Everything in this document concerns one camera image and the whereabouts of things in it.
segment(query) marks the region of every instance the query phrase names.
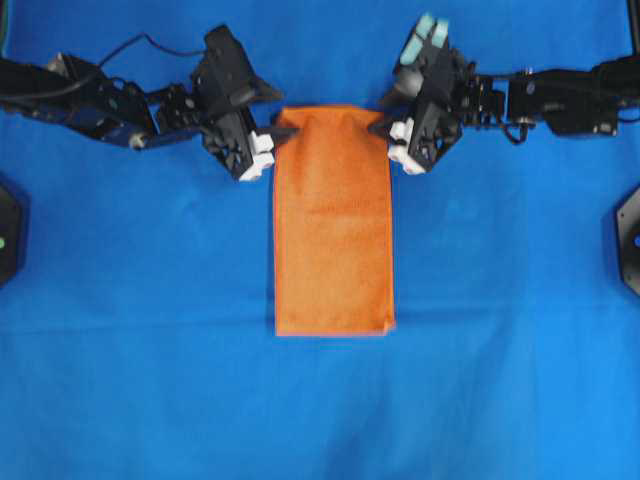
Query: blue cloth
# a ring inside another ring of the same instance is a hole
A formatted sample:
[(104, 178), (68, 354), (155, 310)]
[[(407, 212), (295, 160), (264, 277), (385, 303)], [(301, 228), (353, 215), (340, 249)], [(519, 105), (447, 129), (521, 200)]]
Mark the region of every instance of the blue cloth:
[[(631, 51), (622, 1), (12, 7), (7, 54), (36, 64), (139, 31), (198, 48), (227, 22), (288, 105), (374, 107), (425, 10), (484, 72)], [(106, 70), (153, 89), (196, 62), (141, 44)], [(0, 172), (31, 195), (0, 292), (0, 478), (639, 478), (640, 299), (612, 216), (639, 132), (470, 130), (428, 176), (394, 166), (397, 330), (278, 339), (270, 175), (235, 184), (198, 141), (136, 154), (0, 116)]]

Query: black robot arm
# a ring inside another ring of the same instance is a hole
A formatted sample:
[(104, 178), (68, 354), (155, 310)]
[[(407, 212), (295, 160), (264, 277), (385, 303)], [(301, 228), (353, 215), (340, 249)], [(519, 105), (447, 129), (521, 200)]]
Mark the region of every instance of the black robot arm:
[[(46, 68), (0, 58), (0, 106), (42, 122), (63, 125), (93, 140), (144, 150), (202, 135), (203, 145), (236, 180), (253, 180), (273, 164), (274, 144), (293, 130), (258, 129), (249, 106), (282, 94), (257, 76), (242, 45), (226, 26), (205, 38), (192, 86), (144, 92), (107, 77), (101, 67), (146, 34), (134, 37), (98, 65), (58, 54)], [(150, 106), (156, 105), (155, 115)]]

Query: black cable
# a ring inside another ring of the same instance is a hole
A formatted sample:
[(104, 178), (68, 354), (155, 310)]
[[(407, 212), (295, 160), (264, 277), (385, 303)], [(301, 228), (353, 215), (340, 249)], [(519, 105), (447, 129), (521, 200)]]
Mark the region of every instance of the black cable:
[(20, 94), (20, 95), (0, 95), (0, 101), (39, 100), (39, 99), (45, 99), (45, 98), (60, 97), (62, 95), (67, 95), (69, 93), (75, 92), (76, 90), (79, 90), (80, 88), (84, 87), (95, 77), (100, 75), (101, 73), (100, 69), (105, 64), (107, 64), (114, 57), (118, 56), (124, 50), (129, 48), (131, 45), (139, 42), (140, 40), (146, 40), (147, 42), (149, 42), (149, 44), (151, 44), (151, 46), (157, 48), (158, 50), (176, 57), (194, 57), (194, 56), (199, 56), (206, 53), (206, 50), (194, 50), (190, 52), (179, 52), (177, 50), (172, 50), (170, 48), (164, 47), (159, 43), (157, 43), (147, 33), (139, 33), (135, 37), (131, 37), (129, 40), (122, 43), (121, 45), (113, 49), (109, 54), (107, 54), (107, 56), (104, 57), (102, 60), (100, 60), (100, 62), (96, 65), (97, 68), (93, 72), (91, 72), (86, 77), (72, 83), (68, 87), (61, 88), (59, 90), (52, 90), (50, 92), (27, 93), (27, 94)]
[(618, 121), (620, 123), (627, 123), (627, 124), (631, 124), (631, 123), (639, 123), (640, 122), (640, 117), (637, 118), (624, 118), (624, 117), (618, 117)]
[(529, 135), (529, 127), (527, 125), (520, 126), (520, 138), (514, 136), (509, 131), (509, 126), (506, 124), (500, 124), (500, 129), (503, 131), (507, 139), (514, 145), (522, 145), (527, 141), (527, 136)]

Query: orange towel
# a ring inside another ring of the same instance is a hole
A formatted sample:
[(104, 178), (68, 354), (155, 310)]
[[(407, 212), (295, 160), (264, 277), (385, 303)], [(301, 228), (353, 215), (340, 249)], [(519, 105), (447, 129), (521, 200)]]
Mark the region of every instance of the orange towel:
[(384, 335), (395, 326), (391, 179), (376, 112), (287, 108), (277, 152), (276, 333)]

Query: folded towel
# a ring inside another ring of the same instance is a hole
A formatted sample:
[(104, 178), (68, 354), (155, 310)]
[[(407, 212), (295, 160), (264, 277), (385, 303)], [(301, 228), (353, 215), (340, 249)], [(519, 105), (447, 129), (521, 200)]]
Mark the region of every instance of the folded towel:
[(395, 326), (391, 179), (380, 114), (287, 108), (300, 129), (277, 151), (274, 184), (276, 333), (384, 335)]

